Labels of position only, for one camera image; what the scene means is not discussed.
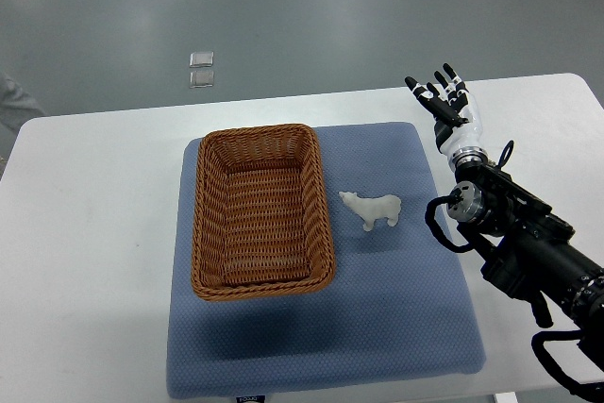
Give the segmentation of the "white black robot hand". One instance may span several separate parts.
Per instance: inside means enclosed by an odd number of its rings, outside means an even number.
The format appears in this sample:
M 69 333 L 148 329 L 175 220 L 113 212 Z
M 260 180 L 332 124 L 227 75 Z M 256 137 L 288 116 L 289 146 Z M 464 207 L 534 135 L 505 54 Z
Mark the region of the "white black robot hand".
M 434 119 L 435 143 L 456 170 L 470 161 L 486 162 L 488 155 L 480 139 L 483 132 L 476 98 L 465 81 L 448 63 L 434 73 L 439 84 L 421 84 L 412 76 L 405 83 L 419 104 Z

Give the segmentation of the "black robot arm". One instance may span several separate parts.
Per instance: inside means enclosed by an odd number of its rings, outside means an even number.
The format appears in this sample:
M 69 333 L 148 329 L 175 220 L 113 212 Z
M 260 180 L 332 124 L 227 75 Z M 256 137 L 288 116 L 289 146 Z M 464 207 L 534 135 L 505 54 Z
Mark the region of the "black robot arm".
M 603 365 L 603 268 L 570 244 L 572 226 L 504 172 L 512 150 L 508 143 L 497 162 L 478 147 L 453 152 L 457 184 L 428 203 L 426 224 L 448 250 L 477 251 L 483 278 L 530 304 L 541 329 L 531 340 L 539 363 L 570 394 L 600 402 L 602 383 L 569 377 L 545 345 L 574 341 L 594 365 Z

